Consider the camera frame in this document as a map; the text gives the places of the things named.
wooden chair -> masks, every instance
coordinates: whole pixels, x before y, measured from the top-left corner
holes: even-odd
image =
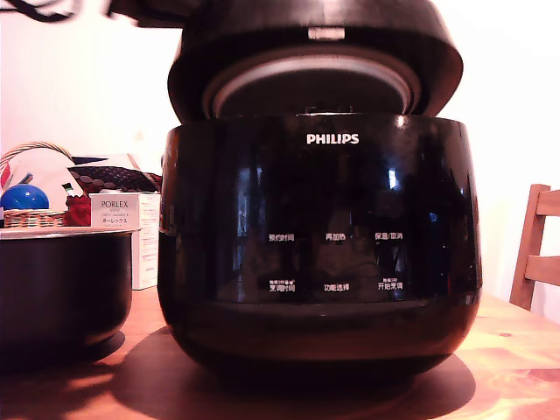
[[[560,190],[531,186],[509,302],[531,310],[535,282],[560,286],[560,256],[539,256],[546,216],[560,216]]]

wicker basket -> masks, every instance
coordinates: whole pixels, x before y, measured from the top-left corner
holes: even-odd
[[[5,228],[51,228],[64,226],[65,212],[52,210],[6,210]]]
[[[67,158],[72,159],[67,150],[52,143],[26,143],[8,151],[0,159],[0,173],[4,167],[14,158],[24,151],[31,149],[50,149],[62,153]],[[54,212],[53,210],[4,210],[5,228],[50,228],[64,226],[66,212]]]

white wall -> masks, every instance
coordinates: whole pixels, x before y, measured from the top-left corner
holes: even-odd
[[[62,24],[2,15],[2,150],[42,140],[74,155],[140,153],[158,167],[179,123],[167,74],[180,31],[108,19],[106,0],[82,3]]]
[[[65,24],[2,16],[3,150],[48,140],[73,154],[143,152],[155,165],[177,124],[166,80],[180,33],[138,29],[106,19],[105,2],[83,3]],[[560,188],[560,3],[434,3],[465,60],[441,116],[468,126],[485,290],[507,300],[529,186]],[[560,254],[558,233],[560,225],[547,227],[545,254]],[[559,289],[537,285],[534,311],[560,322]]]

philips logo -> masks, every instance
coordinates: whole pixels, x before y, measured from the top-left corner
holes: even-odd
[[[358,144],[359,134],[308,134],[307,144]]]

box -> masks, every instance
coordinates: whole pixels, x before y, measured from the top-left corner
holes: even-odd
[[[132,234],[132,289],[158,283],[160,195],[147,192],[90,194],[91,226],[140,229]]]

